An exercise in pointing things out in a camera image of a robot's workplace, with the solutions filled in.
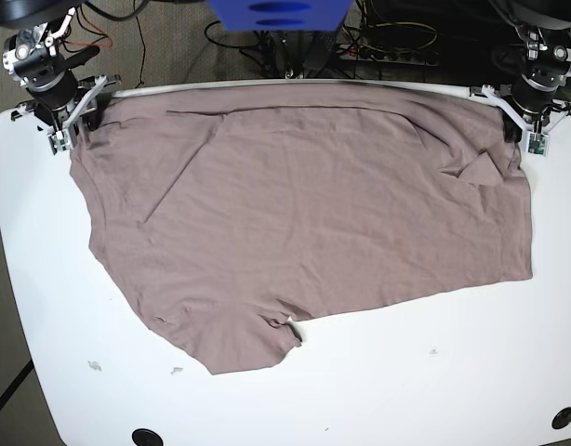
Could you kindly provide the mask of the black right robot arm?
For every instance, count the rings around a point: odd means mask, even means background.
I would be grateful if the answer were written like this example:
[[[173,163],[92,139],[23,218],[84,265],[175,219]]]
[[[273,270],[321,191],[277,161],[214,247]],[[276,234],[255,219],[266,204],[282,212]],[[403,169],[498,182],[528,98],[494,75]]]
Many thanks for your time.
[[[81,124],[94,126],[98,95],[120,82],[118,76],[75,77],[74,69],[99,54],[97,44],[81,44],[70,56],[62,53],[70,44],[67,38],[81,5],[80,1],[0,1],[0,27],[16,32],[4,43],[3,67],[32,97],[11,118],[33,115],[52,138],[75,133]]]

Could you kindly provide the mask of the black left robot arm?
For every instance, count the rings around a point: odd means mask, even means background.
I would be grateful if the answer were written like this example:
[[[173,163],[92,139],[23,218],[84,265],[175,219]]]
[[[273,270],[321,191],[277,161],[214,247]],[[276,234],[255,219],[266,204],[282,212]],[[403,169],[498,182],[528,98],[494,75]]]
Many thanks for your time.
[[[523,43],[518,71],[505,96],[482,92],[521,130],[522,151],[544,155],[551,130],[571,117],[571,102],[554,101],[571,78],[571,1],[492,1],[498,15]]]

